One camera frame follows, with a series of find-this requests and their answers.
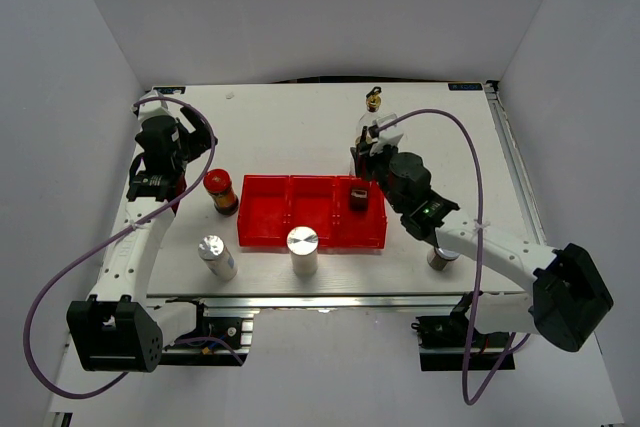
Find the glass bottle with dark sauce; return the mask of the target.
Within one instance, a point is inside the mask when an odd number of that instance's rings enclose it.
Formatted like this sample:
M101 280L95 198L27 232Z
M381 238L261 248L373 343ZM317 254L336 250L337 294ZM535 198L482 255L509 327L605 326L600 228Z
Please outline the glass bottle with dark sauce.
M353 147L361 147L367 140L367 128L363 129L359 139L355 138ZM354 212L366 212L369 207L370 182L350 175L349 208Z

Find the red-lid sauce jar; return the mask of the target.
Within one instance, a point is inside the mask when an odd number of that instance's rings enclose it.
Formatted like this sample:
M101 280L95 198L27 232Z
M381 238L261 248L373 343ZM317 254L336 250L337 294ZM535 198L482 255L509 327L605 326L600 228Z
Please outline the red-lid sauce jar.
M239 199L233 190L231 177L226 170L212 169L208 171L203 179L203 185L219 214L231 216L237 211Z

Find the clear glass bottle gold spout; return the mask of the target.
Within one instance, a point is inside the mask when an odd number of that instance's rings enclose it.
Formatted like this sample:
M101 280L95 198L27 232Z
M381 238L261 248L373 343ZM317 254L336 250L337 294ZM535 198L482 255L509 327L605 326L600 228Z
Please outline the clear glass bottle gold spout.
M374 124L374 121L380 117L380 107L382 88L374 86L365 96L365 113L360 117L356 127L356 138L359 139L363 129Z

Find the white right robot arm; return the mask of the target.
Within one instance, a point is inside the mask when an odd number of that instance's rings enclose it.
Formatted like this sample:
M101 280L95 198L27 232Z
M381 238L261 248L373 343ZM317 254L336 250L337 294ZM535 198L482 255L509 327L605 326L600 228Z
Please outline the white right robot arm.
M451 313L459 343L472 346L489 333L517 332L577 352L613 307L586 249L537 245L481 226L432 189L420 156L395 145L360 142L351 155L357 177L380 188L411 237L477 260L522 288L520 294L465 295Z

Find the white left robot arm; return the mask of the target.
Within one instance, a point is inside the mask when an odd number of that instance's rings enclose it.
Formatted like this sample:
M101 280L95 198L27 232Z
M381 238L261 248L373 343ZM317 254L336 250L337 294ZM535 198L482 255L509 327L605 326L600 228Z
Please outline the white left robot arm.
M84 301L74 301L66 320L80 363L87 371L152 372L162 351L179 338L199 346L211 334L211 321L193 301L146 305L151 273L162 240L175 219L179 197L187 192L187 165L215 143L204 120L190 107L181 110L186 129L170 114L147 117L135 140L141 147L131 163L123 237Z

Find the red three-compartment tray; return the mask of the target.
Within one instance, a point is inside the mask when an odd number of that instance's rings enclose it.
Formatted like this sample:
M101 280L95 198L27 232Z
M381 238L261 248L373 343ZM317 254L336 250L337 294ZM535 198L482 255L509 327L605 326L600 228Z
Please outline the red three-compartment tray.
M386 243L385 198L370 182L366 212L349 208L350 176L247 175L237 217L239 245L281 248L298 226L312 228L319 247L382 250Z

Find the silver-top white cylinder canister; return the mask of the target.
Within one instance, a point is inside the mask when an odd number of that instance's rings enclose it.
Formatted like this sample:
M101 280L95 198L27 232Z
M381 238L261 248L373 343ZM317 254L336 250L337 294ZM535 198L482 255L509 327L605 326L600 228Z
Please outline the silver-top white cylinder canister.
M319 236L312 228L294 227L287 235L286 246L297 275L310 276L317 271Z

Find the silver-lid white shaker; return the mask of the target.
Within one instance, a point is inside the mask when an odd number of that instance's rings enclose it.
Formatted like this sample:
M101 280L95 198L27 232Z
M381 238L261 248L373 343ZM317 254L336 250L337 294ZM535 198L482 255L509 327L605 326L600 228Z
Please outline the silver-lid white shaker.
M203 237L198 244L197 252L200 259L218 279L230 281L236 277L238 269L234 258L220 237L216 235Z

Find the blue right corner sticker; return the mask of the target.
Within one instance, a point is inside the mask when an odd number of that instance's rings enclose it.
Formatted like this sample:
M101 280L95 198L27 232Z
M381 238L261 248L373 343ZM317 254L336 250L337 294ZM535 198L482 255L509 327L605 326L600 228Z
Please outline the blue right corner sticker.
M481 83L476 82L451 82L447 84L450 91L469 92L483 91L484 87Z

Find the white-lid brown spice jar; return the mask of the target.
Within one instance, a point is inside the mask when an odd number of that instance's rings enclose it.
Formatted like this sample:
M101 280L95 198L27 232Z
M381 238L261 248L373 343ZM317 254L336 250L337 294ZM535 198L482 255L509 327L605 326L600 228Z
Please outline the white-lid brown spice jar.
M443 271L451 262L459 258L460 254L441 247L433 247L428 256L428 265L435 271Z

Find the aluminium side rail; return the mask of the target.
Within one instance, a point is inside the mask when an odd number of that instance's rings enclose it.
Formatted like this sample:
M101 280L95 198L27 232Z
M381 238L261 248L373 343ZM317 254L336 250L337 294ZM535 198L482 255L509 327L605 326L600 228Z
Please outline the aluminium side rail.
M547 238L540 219L529 175L506 110L501 102L499 82L497 80L487 80L483 84L483 88L505 156L507 168L514 185L527 233L537 244L546 244Z

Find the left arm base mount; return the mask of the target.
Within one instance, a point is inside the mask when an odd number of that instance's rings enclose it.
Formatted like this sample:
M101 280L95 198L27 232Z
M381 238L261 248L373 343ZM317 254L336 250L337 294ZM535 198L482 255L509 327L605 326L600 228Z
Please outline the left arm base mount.
M214 307L204 299L169 299L195 307L195 328L165 347L159 364L183 367L239 367L248 356L257 310Z

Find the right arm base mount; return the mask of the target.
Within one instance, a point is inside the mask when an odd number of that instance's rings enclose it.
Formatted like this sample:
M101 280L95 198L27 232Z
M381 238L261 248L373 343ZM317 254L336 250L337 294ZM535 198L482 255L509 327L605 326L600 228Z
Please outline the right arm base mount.
M472 294L466 293L447 315L420 316L411 324L419 346L422 372L461 372ZM507 345L505 332L473 331L469 371L490 371Z

